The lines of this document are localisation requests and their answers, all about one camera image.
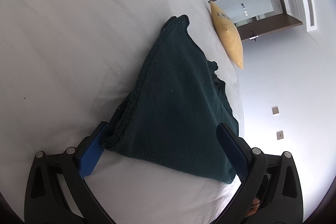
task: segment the metal screw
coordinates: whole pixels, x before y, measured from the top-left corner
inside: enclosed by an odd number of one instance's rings
[[[261,154],[261,150],[259,148],[253,148],[252,152],[256,155],[260,155]]]
[[[39,151],[36,153],[35,155],[37,158],[41,158],[43,156],[43,152],[42,151]]]
[[[67,149],[67,154],[73,154],[73,153],[75,153],[75,151],[76,151],[76,149],[74,147],[69,147]]]
[[[291,158],[291,157],[292,157],[292,154],[289,153],[288,151],[286,151],[286,152],[285,152],[285,157],[286,157],[286,158]]]

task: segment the folded garment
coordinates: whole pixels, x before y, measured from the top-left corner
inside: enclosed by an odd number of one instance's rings
[[[187,32],[186,15],[172,17],[150,50],[134,90],[117,108],[106,149],[189,174],[231,183],[235,172],[216,138],[238,122],[215,74]]]

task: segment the bed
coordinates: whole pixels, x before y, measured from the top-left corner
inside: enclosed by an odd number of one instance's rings
[[[0,0],[0,192],[21,219],[35,153],[61,153],[109,121],[163,24],[182,14],[218,63],[243,136],[236,68],[206,0]],[[86,182],[118,224],[210,223],[240,185],[237,177],[227,185],[110,151]]]

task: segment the blue gripper pad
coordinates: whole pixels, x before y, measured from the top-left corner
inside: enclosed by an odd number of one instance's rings
[[[101,139],[108,126],[109,124],[106,123],[102,127],[102,129],[97,133],[95,138],[89,144],[83,155],[80,157],[78,173],[82,179],[92,174],[101,154],[104,151],[104,147],[101,144]]]
[[[240,180],[244,181],[248,176],[248,160],[244,153],[222,124],[217,126],[216,136],[234,171]]]

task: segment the yellow pillow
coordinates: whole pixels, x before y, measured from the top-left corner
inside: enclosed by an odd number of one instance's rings
[[[210,1],[212,22],[229,58],[243,69],[243,45],[238,30],[222,9]]]

